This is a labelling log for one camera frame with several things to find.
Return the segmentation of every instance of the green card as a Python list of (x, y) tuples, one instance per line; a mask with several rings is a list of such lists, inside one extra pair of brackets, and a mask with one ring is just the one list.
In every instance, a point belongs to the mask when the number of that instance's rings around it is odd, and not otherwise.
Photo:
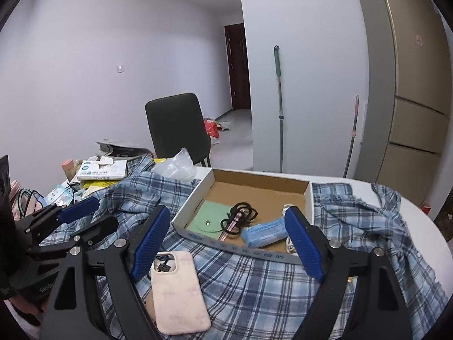
[(187, 227), (187, 230), (193, 231), (212, 239), (218, 239), (222, 233), (221, 220), (228, 218), (231, 206), (225, 204), (204, 201)]

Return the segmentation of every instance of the white table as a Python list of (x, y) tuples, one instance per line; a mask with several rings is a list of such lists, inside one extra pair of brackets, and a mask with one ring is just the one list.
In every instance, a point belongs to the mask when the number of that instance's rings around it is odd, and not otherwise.
[[(209, 170), (209, 168), (197, 167), (196, 178), (203, 179)], [(299, 179), (319, 184), (346, 182), (351, 185), (352, 192), (355, 196), (374, 206), (380, 205), (379, 198), (371, 190), (371, 185), (363, 181), (327, 176), (264, 173), (258, 171), (243, 172)], [(403, 197), (401, 198), (400, 213), (407, 222), (415, 247), (423, 255), (425, 261), (435, 270), (436, 278), (441, 283), (447, 297), (450, 298), (453, 294), (453, 257), (443, 235), (427, 215)]]

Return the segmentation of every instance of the baseboard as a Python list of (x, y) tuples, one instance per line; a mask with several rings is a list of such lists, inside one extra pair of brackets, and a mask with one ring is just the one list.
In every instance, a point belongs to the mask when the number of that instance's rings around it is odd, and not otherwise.
[(229, 114), (230, 112), (232, 112), (233, 109), (229, 109), (225, 114), (222, 114), (220, 115), (218, 118), (216, 118), (215, 120), (216, 121), (219, 121), (219, 119), (223, 118), (225, 115)]

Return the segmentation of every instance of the open shallow box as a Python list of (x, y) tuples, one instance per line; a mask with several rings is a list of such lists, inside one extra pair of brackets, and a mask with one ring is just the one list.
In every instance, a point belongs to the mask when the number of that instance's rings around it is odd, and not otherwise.
[(210, 170), (196, 186), (172, 224), (181, 236), (197, 243), (224, 251), (269, 261), (301, 264), (298, 256), (286, 253), (285, 241), (253, 249), (244, 246), (241, 236), (229, 236), (224, 242), (186, 229), (204, 201), (234, 206), (247, 202), (258, 211), (252, 226), (270, 222), (281, 216), (287, 203), (299, 207), (305, 218), (313, 224), (313, 189), (311, 182), (277, 176), (257, 175), (219, 169)]

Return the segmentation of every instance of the plaid cloth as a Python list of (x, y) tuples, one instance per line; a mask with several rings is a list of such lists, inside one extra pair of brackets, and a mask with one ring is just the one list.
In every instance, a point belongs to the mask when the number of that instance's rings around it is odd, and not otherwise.
[[(152, 160), (131, 165), (131, 175), (116, 186), (98, 191), (101, 207), (93, 215), (62, 226), (45, 243), (66, 241), (69, 235), (106, 213), (113, 213), (119, 229), (95, 248), (112, 244), (146, 219), (157, 203), (167, 206), (172, 217), (195, 184), (183, 184), (149, 171)], [(381, 206), (371, 206), (352, 195), (348, 184), (314, 184), (315, 224), (328, 239), (339, 239), (347, 247), (370, 251), (382, 247), (390, 255), (411, 316), (414, 339), (420, 339), (447, 304), (433, 269), (411, 242), (406, 223), (399, 214), (400, 196), (389, 188), (372, 185)], [(300, 265), (264, 261), (223, 252), (191, 242), (170, 228), (162, 251), (189, 251), (194, 259), (200, 287), (212, 326), (204, 333), (162, 336), (164, 339), (291, 339), (307, 313), (318, 289)], [(105, 278), (99, 278), (102, 304), (117, 338), (124, 338)], [(352, 306), (356, 281), (347, 284), (343, 304), (331, 339), (341, 336)], [(137, 284), (144, 298), (151, 288), (148, 278)]]

